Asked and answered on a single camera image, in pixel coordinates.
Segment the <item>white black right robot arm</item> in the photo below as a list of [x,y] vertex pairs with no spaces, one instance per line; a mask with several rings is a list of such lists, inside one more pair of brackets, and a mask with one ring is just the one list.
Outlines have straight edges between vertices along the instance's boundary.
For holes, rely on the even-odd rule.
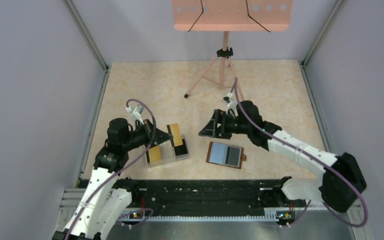
[[347,212],[357,202],[364,211],[368,210],[362,196],[367,183],[352,154],[338,155],[297,139],[279,125],[263,120],[258,107],[250,100],[239,102],[236,110],[237,114],[231,114],[230,110],[215,109],[198,135],[226,140],[234,134],[246,135],[255,146],[289,158],[317,178],[315,181],[287,180],[273,192],[277,205],[287,206],[292,200],[308,199],[323,202],[339,213]]

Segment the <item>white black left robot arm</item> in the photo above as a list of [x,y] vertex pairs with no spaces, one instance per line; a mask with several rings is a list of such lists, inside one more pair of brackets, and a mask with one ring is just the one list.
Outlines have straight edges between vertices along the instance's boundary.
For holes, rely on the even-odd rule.
[[147,150],[170,141],[173,136],[145,119],[132,128],[125,118],[109,122],[107,139],[95,157],[86,190],[72,217],[54,240],[105,240],[122,212],[140,202],[134,181],[116,186],[120,174],[127,169],[129,151],[144,146]]

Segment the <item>brown leather card holder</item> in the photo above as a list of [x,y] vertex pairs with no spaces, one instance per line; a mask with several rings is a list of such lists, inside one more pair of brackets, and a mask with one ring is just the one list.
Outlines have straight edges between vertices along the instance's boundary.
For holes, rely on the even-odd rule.
[[[226,164],[228,147],[237,147],[242,149],[241,163],[239,167],[230,166]],[[224,166],[224,167],[233,168],[233,169],[241,169],[243,162],[245,162],[246,160],[247,160],[247,156],[245,155],[243,147],[211,141],[209,143],[205,162],[208,164]]]

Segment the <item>clear acrylic card box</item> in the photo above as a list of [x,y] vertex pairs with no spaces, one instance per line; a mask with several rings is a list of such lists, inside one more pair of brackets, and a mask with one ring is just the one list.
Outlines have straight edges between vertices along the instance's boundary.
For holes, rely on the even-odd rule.
[[[186,141],[185,135],[182,134],[181,137],[182,137],[182,139],[185,139],[185,141]],[[146,159],[146,153],[147,152],[143,156],[144,165],[147,166],[148,168],[172,164],[172,163],[187,160],[190,158],[190,152],[188,155],[185,155],[182,157],[176,157],[174,147],[172,147],[172,144],[170,141],[164,142],[163,144],[161,144],[159,146],[161,148],[161,161],[160,162],[149,164],[149,163],[147,163],[147,159]]]

